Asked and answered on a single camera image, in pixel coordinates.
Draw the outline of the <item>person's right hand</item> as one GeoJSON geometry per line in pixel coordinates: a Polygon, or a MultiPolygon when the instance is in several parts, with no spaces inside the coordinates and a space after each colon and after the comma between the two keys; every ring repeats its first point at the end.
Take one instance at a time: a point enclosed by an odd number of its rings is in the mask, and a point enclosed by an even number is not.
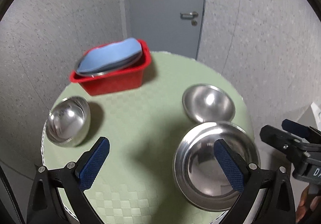
{"type": "Polygon", "coordinates": [[[320,204],[320,196],[315,196],[310,203],[307,202],[310,185],[308,185],[302,192],[299,205],[296,210],[296,223],[298,223],[307,213],[309,209],[313,212],[320,204]]]}

